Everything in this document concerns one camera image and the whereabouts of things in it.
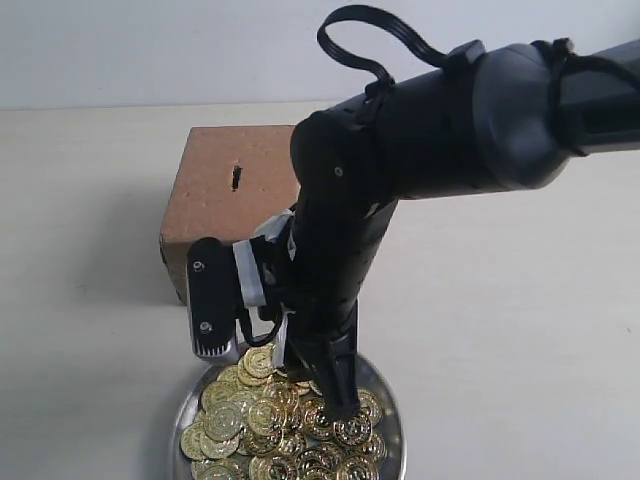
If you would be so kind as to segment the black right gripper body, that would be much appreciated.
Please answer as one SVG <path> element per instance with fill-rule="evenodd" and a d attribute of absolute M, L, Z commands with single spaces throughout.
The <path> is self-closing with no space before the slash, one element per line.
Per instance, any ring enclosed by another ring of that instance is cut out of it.
<path fill-rule="evenodd" d="M 259 247 L 266 293 L 293 313 L 287 346 L 302 349 L 346 333 L 364 280 L 395 211 L 395 199 L 359 201 L 301 189 L 293 215 Z"/>

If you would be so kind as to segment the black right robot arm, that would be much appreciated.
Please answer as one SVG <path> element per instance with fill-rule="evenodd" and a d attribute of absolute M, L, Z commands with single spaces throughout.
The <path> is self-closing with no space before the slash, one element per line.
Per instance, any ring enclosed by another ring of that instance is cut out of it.
<path fill-rule="evenodd" d="M 579 56 L 565 40 L 512 44 L 312 113 L 294 129 L 300 190 L 277 241 L 292 309 L 285 364 L 331 420 L 357 414 L 357 297 L 399 201 L 518 190 L 569 159 L 639 146 L 639 45 Z"/>

